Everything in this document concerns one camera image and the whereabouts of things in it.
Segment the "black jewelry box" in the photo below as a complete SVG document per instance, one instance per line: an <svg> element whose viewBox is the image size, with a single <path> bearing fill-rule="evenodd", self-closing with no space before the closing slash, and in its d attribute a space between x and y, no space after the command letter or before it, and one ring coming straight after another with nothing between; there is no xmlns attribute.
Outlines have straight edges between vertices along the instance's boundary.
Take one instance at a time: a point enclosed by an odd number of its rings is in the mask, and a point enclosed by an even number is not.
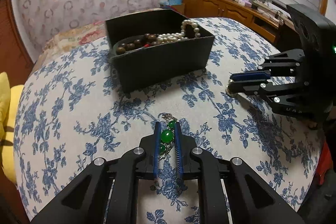
<svg viewBox="0 0 336 224"><path fill-rule="evenodd" d="M139 48L122 55L116 53L122 43L132 43L144 34L176 33L184 20L186 17L174 10L159 9L106 21L109 63L124 92L146 88L206 66L215 37L202 27L198 38L188 28L186 40Z"/></svg>

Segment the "wooden cabinet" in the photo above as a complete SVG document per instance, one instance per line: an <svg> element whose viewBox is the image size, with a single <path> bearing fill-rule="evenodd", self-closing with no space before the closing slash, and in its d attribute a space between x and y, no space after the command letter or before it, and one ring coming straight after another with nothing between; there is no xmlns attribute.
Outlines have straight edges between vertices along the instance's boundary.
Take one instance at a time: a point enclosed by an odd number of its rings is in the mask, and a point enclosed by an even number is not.
<svg viewBox="0 0 336 224"><path fill-rule="evenodd" d="M260 13L240 6L233 0L183 0L183 14L188 18L229 18L250 28L272 44L285 35L296 33L291 22L279 24L271 18L271 12Z"/></svg>

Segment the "blue plastic bag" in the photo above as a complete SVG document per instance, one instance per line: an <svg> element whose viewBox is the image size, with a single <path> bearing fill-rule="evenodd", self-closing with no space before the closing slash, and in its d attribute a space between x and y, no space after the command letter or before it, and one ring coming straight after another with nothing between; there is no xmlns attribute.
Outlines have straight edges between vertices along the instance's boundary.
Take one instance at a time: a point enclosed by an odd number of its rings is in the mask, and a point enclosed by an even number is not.
<svg viewBox="0 0 336 224"><path fill-rule="evenodd" d="M183 4L183 0L167 0L163 4L165 6L178 6Z"/></svg>

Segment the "yellow Pikachu plush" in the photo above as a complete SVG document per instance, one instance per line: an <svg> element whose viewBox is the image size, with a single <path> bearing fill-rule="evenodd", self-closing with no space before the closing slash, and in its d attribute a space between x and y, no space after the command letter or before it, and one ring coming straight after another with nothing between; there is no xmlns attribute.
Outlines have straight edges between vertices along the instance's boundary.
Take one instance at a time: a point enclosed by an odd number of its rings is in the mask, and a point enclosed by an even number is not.
<svg viewBox="0 0 336 224"><path fill-rule="evenodd" d="M17 184L14 165L14 128L23 85L10 87L6 72L1 73L1 168Z"/></svg>

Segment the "floral bed blanket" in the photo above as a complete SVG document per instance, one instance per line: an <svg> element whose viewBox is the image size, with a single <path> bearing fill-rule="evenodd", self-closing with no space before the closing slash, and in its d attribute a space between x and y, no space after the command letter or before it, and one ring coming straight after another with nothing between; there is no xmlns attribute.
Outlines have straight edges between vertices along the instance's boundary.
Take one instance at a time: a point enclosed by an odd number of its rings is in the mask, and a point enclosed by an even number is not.
<svg viewBox="0 0 336 224"><path fill-rule="evenodd" d="M41 69L42 66L54 61L64 53L75 48L91 43L106 36L105 22L100 21L85 26L60 32L46 42L42 53L39 55L31 74Z"/></svg>

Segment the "wooden louvered door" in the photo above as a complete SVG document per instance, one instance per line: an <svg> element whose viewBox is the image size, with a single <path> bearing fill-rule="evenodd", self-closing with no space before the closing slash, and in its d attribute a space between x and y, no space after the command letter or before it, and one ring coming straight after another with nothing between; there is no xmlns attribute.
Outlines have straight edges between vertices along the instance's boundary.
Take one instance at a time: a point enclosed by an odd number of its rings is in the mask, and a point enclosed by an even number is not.
<svg viewBox="0 0 336 224"><path fill-rule="evenodd" d="M11 86L24 84L34 65L19 34L11 0L1 0L0 40L1 72L7 73Z"/></svg>

